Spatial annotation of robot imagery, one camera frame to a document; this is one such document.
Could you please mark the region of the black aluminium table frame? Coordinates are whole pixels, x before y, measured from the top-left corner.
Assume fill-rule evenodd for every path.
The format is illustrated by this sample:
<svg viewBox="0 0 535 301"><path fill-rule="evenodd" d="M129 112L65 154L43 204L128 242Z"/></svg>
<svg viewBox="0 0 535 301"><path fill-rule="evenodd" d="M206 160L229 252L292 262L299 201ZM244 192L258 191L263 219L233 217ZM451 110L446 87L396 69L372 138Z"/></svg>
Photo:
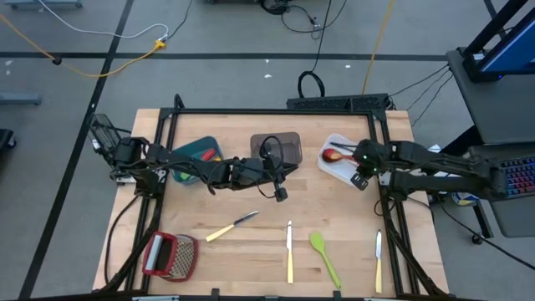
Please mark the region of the black aluminium table frame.
<svg viewBox="0 0 535 301"><path fill-rule="evenodd" d="M205 136L213 136L226 158L249 156L255 134L297 132L303 160L288 176L288 199L273 199L273 186L244 191L221 190L211 194L204 185L166 183L157 201L138 201L134 186L121 186L116 194L110 225L111 239L104 243L94 286L112 289L111 278L129 257L150 214L160 209L158 228L186 234L199 242L199 258L191 278L172 283L141 272L134 263L122 289L154 294L261 297L394 297L423 293L424 286L392 242L382 246L382 293L375 292L375 235L391 218L405 242L434 284L447 290L446 275L426 196L417 192L403 207L378 204L376 181L360 191L318 168L318 153L331 134L357 142L363 139L409 140L413 133L404 111L389 111L384 119L370 113L306 112L261 109L139 110L133 135L158 140L173 149ZM249 212L259 213L216 240L205 238ZM293 223L293 284L287 281L288 221ZM319 232L325 251L342 288L336 288L329 271L310 243Z"/></svg>

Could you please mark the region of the white canister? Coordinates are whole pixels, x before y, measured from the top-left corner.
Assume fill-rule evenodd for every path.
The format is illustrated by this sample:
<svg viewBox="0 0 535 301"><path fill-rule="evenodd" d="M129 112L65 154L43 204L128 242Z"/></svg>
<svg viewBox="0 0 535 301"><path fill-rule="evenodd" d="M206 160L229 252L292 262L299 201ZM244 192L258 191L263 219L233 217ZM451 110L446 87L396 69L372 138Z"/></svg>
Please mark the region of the white canister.
<svg viewBox="0 0 535 301"><path fill-rule="evenodd" d="M459 206L475 206L480 198L467 192L452 192L452 201Z"/></svg>

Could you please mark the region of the monitor with blue screen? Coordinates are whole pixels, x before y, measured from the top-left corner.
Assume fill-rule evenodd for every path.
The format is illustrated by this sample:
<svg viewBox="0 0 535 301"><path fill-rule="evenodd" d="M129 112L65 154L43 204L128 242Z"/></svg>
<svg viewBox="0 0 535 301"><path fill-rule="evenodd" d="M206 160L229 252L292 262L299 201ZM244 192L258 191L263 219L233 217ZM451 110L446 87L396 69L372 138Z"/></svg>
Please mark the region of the monitor with blue screen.
<svg viewBox="0 0 535 301"><path fill-rule="evenodd" d="M506 75L535 74L535 8L511 28L493 48L484 47L528 0L509 0L468 47L461 51L463 67L474 83Z"/></svg>

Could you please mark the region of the green silicone spoon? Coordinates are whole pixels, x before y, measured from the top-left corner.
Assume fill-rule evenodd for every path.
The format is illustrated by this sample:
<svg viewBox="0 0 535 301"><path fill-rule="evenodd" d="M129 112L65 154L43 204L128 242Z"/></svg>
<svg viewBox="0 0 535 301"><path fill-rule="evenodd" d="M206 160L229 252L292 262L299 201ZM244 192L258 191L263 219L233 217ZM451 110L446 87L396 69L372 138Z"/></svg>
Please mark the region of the green silicone spoon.
<svg viewBox="0 0 535 301"><path fill-rule="evenodd" d="M323 236L319 232L313 232L310 234L310 243L314 250L316 250L320 256L322 257L326 268L329 271L329 275L332 278L334 285L336 288L342 288L341 281L339 280L338 274L335 272L331 262L329 261L329 258L327 256L327 253L325 251L325 241L323 239Z"/></svg>

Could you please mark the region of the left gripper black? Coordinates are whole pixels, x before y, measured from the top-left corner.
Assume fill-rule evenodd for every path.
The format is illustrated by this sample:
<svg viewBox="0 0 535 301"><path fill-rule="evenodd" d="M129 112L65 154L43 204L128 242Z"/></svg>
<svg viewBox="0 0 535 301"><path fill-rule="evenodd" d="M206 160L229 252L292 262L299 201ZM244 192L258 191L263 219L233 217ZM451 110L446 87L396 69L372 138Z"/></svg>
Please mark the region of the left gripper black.
<svg viewBox="0 0 535 301"><path fill-rule="evenodd" d="M233 158L232 188L247 189L252 186L272 183L276 189L287 176L298 169L298 164L283 163L277 156L268 158Z"/></svg>

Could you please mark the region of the dark grey keyboard desk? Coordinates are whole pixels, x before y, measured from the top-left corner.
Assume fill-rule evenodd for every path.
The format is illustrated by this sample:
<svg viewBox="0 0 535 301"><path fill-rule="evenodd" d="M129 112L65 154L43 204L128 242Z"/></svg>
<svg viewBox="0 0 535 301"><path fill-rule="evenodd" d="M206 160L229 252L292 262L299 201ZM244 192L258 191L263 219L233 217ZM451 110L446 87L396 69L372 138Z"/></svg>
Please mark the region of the dark grey keyboard desk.
<svg viewBox="0 0 535 301"><path fill-rule="evenodd" d="M469 148L471 156L480 156L497 163L535 156L535 143L479 145ZM497 224L505 237L535 237L535 195L509 199L507 197L507 176L505 171L502 180L506 197L500 201L490 201Z"/></svg>

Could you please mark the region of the teal plastic bin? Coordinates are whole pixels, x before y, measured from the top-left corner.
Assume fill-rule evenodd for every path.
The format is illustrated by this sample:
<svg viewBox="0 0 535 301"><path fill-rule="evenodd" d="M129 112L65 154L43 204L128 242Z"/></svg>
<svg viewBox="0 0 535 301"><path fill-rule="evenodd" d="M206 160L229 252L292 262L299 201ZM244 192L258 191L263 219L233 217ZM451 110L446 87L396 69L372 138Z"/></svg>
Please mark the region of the teal plastic bin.
<svg viewBox="0 0 535 301"><path fill-rule="evenodd" d="M181 155L191 156L196 159L201 160L201 155L207 151L208 149L214 148L217 150L217 155L220 156L223 159L222 151L217 143L217 140L213 136L205 136L203 138L200 138L199 140L192 141L189 144L183 145L179 148L174 149L173 153L178 153ZM191 178L188 181L179 181L178 179L178 173L180 171L174 170L173 171L173 178L176 182L181 183L184 186L192 185L196 182L198 182L200 179L196 176L191 176Z"/></svg>

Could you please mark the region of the red silicone spoon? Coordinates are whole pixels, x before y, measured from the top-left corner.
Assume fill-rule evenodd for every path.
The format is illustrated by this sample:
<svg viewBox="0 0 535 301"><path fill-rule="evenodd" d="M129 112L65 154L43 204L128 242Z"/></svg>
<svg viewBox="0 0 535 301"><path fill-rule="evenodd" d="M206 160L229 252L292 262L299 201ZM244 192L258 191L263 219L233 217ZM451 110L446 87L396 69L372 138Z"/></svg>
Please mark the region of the red silicone spoon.
<svg viewBox="0 0 535 301"><path fill-rule="evenodd" d="M357 164L357 161L352 156L344 155L334 148L324 149L322 152L322 159L327 163L348 161L351 164Z"/></svg>

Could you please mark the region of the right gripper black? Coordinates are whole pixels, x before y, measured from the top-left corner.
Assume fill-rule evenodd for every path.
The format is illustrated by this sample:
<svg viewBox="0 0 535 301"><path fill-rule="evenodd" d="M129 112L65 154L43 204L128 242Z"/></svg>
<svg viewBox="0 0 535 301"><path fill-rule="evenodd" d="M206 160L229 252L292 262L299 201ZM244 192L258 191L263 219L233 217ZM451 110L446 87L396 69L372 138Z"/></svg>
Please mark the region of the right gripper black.
<svg viewBox="0 0 535 301"><path fill-rule="evenodd" d="M339 151L354 152L354 159L358 163L357 172L362 177L370 178L384 172L383 145L372 140L362 140L357 146L338 142L329 143Z"/></svg>

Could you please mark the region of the white plastic bin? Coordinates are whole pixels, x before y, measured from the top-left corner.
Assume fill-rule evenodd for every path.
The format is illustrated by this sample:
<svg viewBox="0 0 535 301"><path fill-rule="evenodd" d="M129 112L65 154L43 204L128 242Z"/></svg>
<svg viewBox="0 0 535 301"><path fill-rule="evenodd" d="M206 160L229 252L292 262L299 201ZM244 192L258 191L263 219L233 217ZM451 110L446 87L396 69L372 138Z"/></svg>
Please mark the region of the white plastic bin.
<svg viewBox="0 0 535 301"><path fill-rule="evenodd" d="M320 170L330 174L331 176L343 181L344 183L346 183L346 184L348 184L350 186L354 186L351 183L350 178L355 173L358 173L357 172L358 163L357 164L351 164L348 161L340 161L340 162L335 162L335 163L327 163L327 162L325 162L322 159L323 150L327 149L327 148L334 148L334 146L330 145L329 142L338 142L338 143L347 144L347 145L356 145L356 143L351 141L351 140L349 140L349 139L347 139L347 138L345 138L345 137L343 137L342 135L331 134L327 138L327 140L325 141L325 143L323 144L323 146L321 147L321 149L320 149L320 151L318 153L318 168ZM337 150L337 151L341 152L344 155L349 155L349 156L353 156L353 153L354 153L353 151L344 151L344 150L342 150L342 151Z"/></svg>

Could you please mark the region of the black perforated equipment box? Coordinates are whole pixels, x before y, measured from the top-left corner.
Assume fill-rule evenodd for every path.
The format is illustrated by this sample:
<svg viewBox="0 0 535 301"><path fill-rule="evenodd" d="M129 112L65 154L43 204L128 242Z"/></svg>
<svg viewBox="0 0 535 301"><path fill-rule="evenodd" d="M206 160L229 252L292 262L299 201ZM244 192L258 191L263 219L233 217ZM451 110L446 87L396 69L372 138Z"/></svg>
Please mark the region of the black perforated equipment box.
<svg viewBox="0 0 535 301"><path fill-rule="evenodd" d="M287 100L291 110L386 110L391 106L387 94L340 95Z"/></svg>

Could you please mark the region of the grey cart top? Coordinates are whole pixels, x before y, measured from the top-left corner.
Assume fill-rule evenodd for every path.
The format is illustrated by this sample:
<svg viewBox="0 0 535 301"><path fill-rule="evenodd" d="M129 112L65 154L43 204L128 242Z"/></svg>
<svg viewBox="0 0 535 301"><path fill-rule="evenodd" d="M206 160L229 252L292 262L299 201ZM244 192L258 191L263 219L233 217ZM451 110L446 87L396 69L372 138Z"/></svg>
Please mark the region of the grey cart top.
<svg viewBox="0 0 535 301"><path fill-rule="evenodd" d="M482 141L490 145L535 142L535 74L474 83L459 51L446 53L462 98Z"/></svg>

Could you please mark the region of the rainbow backlit keyboard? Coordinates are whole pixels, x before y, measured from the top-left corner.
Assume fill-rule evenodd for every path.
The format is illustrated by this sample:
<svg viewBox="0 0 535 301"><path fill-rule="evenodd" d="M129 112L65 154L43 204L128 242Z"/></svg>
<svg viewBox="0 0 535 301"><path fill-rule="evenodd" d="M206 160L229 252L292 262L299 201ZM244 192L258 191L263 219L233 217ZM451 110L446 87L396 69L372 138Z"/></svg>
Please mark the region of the rainbow backlit keyboard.
<svg viewBox="0 0 535 301"><path fill-rule="evenodd" d="M507 176L509 199L535 195L535 156L500 162Z"/></svg>

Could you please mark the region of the grey translucent plastic bin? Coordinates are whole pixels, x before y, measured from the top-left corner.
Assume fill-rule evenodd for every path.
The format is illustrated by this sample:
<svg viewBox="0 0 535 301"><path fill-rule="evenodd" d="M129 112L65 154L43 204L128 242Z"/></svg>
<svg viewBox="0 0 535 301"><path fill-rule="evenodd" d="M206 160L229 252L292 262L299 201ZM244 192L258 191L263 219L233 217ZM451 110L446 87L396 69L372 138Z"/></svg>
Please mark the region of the grey translucent plastic bin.
<svg viewBox="0 0 535 301"><path fill-rule="evenodd" d="M301 140L297 132L281 132L271 134L255 134L251 136L251 157L260 158L260 149L264 140L269 136L278 138L281 142L284 162L299 165L303 160Z"/></svg>

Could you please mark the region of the cream handled table knife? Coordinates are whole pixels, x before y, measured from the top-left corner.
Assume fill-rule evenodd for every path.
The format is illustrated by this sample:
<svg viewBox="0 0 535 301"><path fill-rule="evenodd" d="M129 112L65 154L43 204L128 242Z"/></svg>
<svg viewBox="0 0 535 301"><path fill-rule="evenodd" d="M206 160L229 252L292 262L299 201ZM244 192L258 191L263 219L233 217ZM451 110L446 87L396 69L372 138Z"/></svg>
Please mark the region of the cream handled table knife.
<svg viewBox="0 0 535 301"><path fill-rule="evenodd" d="M207 242L212 242L212 241L216 240L217 238L219 238L220 236L222 236L226 232L229 232L230 230L232 230L234 227L237 227L240 224L244 223L245 221L250 220L251 218L255 217L258 213L259 213L259 211L249 212L247 215L238 218L232 224L230 224L230 225L228 225L228 226L226 226L226 227L224 227L222 229L219 229L218 231L208 235L205 238L205 240Z"/></svg>
<svg viewBox="0 0 535 301"><path fill-rule="evenodd" d="M288 221L286 248L288 250L288 266L287 266L287 281L293 284L293 223Z"/></svg>
<svg viewBox="0 0 535 301"><path fill-rule="evenodd" d="M382 293L382 232L378 230L375 238L375 258L376 258L376 267L375 267L375 279L374 287L375 292L378 294Z"/></svg>

